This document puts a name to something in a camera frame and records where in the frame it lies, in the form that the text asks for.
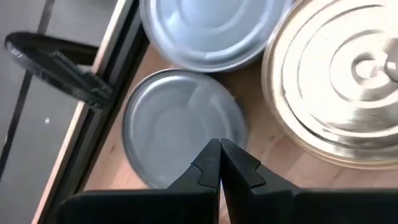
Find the wooden surface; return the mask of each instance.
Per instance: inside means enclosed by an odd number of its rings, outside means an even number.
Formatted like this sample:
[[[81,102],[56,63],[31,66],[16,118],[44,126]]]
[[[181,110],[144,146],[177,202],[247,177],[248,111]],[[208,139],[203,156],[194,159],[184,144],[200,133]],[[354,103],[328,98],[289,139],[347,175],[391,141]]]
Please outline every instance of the wooden surface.
[[[173,66],[149,47],[130,92],[144,77],[170,67]],[[398,187],[398,170],[366,171],[344,168],[323,162],[296,146],[279,128],[264,102],[260,82],[261,62],[217,75],[215,78],[242,106],[249,127],[248,151],[280,176],[301,187],[328,189]],[[132,170],[124,154],[121,140],[124,107],[125,105],[115,120],[88,180],[86,190],[146,188]],[[229,223],[223,198],[220,209],[220,223]]]

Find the silver lid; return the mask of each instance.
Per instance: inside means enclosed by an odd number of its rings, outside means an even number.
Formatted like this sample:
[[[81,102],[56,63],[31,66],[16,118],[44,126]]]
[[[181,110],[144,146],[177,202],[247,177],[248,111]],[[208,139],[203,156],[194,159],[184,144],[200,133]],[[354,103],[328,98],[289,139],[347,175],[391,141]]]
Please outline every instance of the silver lid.
[[[242,65],[264,50],[292,0],[141,0],[142,23],[157,50],[198,72]]]
[[[264,57],[263,91],[288,132],[315,155],[359,168],[398,165],[398,84],[385,66],[398,34],[397,6],[301,1],[278,27]]]
[[[234,98],[208,76],[160,71],[142,81],[127,103],[124,147],[150,187],[168,187],[213,138],[228,138],[245,149],[248,130]]]

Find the metal rim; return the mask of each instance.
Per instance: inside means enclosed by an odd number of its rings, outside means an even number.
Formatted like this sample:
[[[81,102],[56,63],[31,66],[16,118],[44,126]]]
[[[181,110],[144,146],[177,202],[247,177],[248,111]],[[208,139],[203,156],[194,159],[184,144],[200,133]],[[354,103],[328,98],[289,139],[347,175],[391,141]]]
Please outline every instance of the metal rim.
[[[122,140],[123,140],[123,148],[124,148],[124,152],[127,155],[127,159],[130,163],[130,166],[134,169],[134,172],[139,176],[139,178],[150,188],[154,188],[154,189],[158,189],[161,188],[162,186],[159,186],[155,183],[155,180],[147,174],[147,172],[145,171],[144,166],[140,163],[140,160],[138,158],[138,156],[135,153],[135,148],[132,145],[131,141],[128,141],[128,136],[127,136],[127,121],[128,121],[128,115],[127,115],[127,111],[129,111],[129,107],[131,105],[131,101],[134,100],[134,95],[136,95],[136,93],[141,89],[141,87],[143,85],[145,85],[149,80],[151,80],[152,78],[156,77],[157,75],[161,75],[163,73],[168,73],[168,72],[173,72],[173,71],[183,71],[183,72],[190,72],[190,73],[196,73],[198,75],[203,75],[201,73],[197,73],[197,72],[193,72],[193,71],[189,71],[189,70],[184,70],[184,69],[177,69],[177,68],[168,68],[168,69],[164,69],[164,70],[160,70],[158,72],[152,73],[149,76],[145,77],[141,82],[139,82],[133,89],[133,91],[131,92],[129,99],[126,102],[126,108],[124,109],[124,113],[123,113],[123,121],[122,121]],[[217,84],[220,85],[220,87],[222,87],[225,91],[227,91],[229,94],[230,92],[220,83],[218,83],[216,80],[214,80],[214,82],[216,82]],[[244,145],[247,145],[248,142],[248,133],[246,132],[245,135],[242,137],[242,143]]]
[[[291,6],[293,4],[294,0],[284,0],[285,1],[285,8],[286,6]],[[156,48],[156,50],[161,54],[161,56],[163,56],[163,58],[166,58],[167,60],[183,67],[186,68],[188,70],[194,71],[194,72],[203,72],[203,73],[215,73],[215,72],[225,72],[225,71],[231,71],[234,70],[237,67],[241,67],[244,65],[249,64],[250,62],[252,62],[253,60],[255,60],[258,56],[260,56],[263,52],[264,49],[267,47],[267,41],[265,41],[261,47],[259,47],[258,49],[252,51],[251,54],[249,54],[247,57],[245,57],[244,59],[240,60],[239,62],[236,63],[231,63],[230,65],[227,66],[223,66],[223,67],[216,67],[216,68],[203,68],[203,67],[197,67],[194,65],[190,65],[187,63],[183,63],[180,60],[176,60],[176,58],[171,57],[166,51],[163,50],[162,47],[160,47],[160,45],[158,44],[158,42],[156,41],[155,35],[152,32],[152,24],[151,21],[149,19],[149,15],[147,13],[146,10],[146,3],[147,0],[140,0],[140,6],[139,6],[139,10],[140,10],[140,15],[142,18],[142,26],[144,27],[144,30],[148,36],[148,38],[151,41],[151,44]],[[285,17],[285,15],[287,14],[288,11],[285,10],[285,12],[283,12],[280,15],[280,19],[279,20],[283,20],[283,18]]]
[[[275,48],[278,43],[279,38],[294,19],[298,12],[304,8],[307,4],[312,1],[308,0],[298,0],[295,2],[290,12],[286,15],[283,21],[280,21],[276,26],[274,32],[270,36],[267,43],[266,50],[264,52],[264,58],[262,61],[262,92],[271,113],[276,118],[278,123],[282,126],[284,131],[288,136],[302,149],[309,152],[310,154],[323,159],[332,164],[339,166],[345,166],[356,169],[367,169],[367,170],[384,170],[384,169],[396,169],[398,168],[398,159],[383,159],[380,161],[360,161],[355,159],[348,159],[345,157],[339,157],[332,153],[328,153],[315,147],[314,141],[319,141],[319,139],[314,136],[307,128],[305,128],[301,122],[295,117],[293,112],[290,110],[289,105],[286,100],[278,98],[279,101],[274,98],[274,89],[270,85],[272,83],[273,76],[269,72],[272,67],[271,63],[273,60],[273,55],[275,54]]]

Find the robotic claw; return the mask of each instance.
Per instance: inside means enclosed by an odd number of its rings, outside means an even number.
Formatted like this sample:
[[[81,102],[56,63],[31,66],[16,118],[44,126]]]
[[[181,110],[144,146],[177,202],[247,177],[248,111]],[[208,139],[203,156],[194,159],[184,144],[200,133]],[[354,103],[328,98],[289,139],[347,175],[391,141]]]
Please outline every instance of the robotic claw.
[[[218,223],[220,180],[231,223],[398,223],[396,190],[301,189],[227,139],[212,139],[167,189],[83,192],[58,222]]]

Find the gray floor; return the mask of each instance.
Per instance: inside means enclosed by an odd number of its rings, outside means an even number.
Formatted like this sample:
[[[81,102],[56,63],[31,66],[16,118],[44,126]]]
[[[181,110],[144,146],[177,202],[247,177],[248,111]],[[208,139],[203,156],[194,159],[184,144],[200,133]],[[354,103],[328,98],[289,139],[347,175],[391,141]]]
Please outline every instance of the gray floor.
[[[55,0],[47,29],[99,45],[117,0]],[[0,2],[0,40],[14,30],[36,31],[45,0]],[[24,71],[0,50],[0,146],[6,137]],[[0,223],[30,223],[77,101],[33,79],[9,161],[0,182]]]

